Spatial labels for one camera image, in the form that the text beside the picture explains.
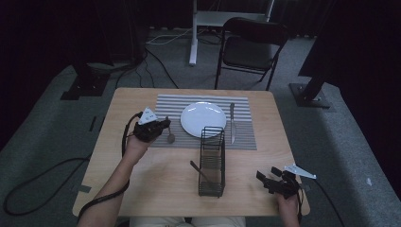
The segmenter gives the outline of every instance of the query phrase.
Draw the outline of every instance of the hand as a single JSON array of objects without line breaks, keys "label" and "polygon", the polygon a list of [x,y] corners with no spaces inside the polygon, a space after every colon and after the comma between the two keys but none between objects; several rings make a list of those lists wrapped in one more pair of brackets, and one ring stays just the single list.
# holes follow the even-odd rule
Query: hand
[{"label": "hand", "polygon": [[127,148],[123,159],[129,159],[134,165],[136,165],[139,160],[144,156],[145,152],[151,143],[146,143],[140,141],[136,136],[130,134],[127,138]]},{"label": "hand", "polygon": [[284,226],[286,227],[297,227],[300,226],[298,222],[298,198],[297,195],[293,195],[288,199],[285,199],[280,193],[274,193],[277,198],[279,213]]}]

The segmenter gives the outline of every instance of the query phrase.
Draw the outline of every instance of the black chair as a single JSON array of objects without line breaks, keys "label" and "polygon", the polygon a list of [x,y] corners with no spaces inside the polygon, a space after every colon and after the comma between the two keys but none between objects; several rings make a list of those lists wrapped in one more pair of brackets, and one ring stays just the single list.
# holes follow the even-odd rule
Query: black chair
[{"label": "black chair", "polygon": [[278,56],[288,40],[285,26],[270,22],[235,17],[228,20],[222,29],[221,48],[218,57],[215,89],[221,68],[263,75],[269,70],[269,90]]}]

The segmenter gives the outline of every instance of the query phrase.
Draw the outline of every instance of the person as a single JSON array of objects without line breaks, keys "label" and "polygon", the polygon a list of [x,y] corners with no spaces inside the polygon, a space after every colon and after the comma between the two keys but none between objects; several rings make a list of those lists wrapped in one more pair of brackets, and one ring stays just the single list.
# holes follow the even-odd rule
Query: person
[{"label": "person", "polygon": [[[151,143],[145,143],[135,136],[129,136],[124,156],[115,168],[110,179],[104,184],[95,196],[95,199],[110,195],[121,188],[130,179],[133,167],[144,156]],[[298,200],[292,196],[287,200],[275,193],[279,205],[279,214],[286,227],[298,227]],[[89,207],[80,217],[78,227],[81,226],[114,226],[120,210],[124,193],[108,201]],[[244,217],[208,217],[193,218],[191,224],[185,223],[183,218],[131,218],[130,226],[140,227],[245,227]]]}]

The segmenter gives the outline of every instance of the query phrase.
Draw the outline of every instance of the chair leg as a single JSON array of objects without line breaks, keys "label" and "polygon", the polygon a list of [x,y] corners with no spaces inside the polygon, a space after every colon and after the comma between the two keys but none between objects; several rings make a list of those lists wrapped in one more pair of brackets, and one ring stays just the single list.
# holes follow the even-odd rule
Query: chair leg
[{"label": "chair leg", "polygon": [[221,59],[218,59],[218,70],[216,72],[215,90],[218,88],[218,76],[221,74]]},{"label": "chair leg", "polygon": [[270,73],[270,77],[269,77],[268,86],[266,86],[266,91],[268,91],[269,88],[270,88],[270,84],[271,84],[271,81],[272,81],[273,76],[274,76],[274,71],[275,71],[275,65],[271,68],[271,73]]}]

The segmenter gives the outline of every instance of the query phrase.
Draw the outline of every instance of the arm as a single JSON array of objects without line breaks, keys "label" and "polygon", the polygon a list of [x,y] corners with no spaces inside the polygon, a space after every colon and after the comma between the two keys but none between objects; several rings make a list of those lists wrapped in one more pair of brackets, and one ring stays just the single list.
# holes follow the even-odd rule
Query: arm
[{"label": "arm", "polygon": [[[130,136],[126,152],[110,179],[104,184],[95,196],[95,199],[110,195],[120,190],[130,179],[133,167],[144,156],[150,143],[144,143],[135,136]],[[123,195],[96,204],[82,215],[78,226],[114,226],[120,210]]]},{"label": "arm", "polygon": [[279,193],[274,193],[277,198],[279,213],[285,227],[299,227],[298,222],[298,198],[296,195],[284,199]]}]

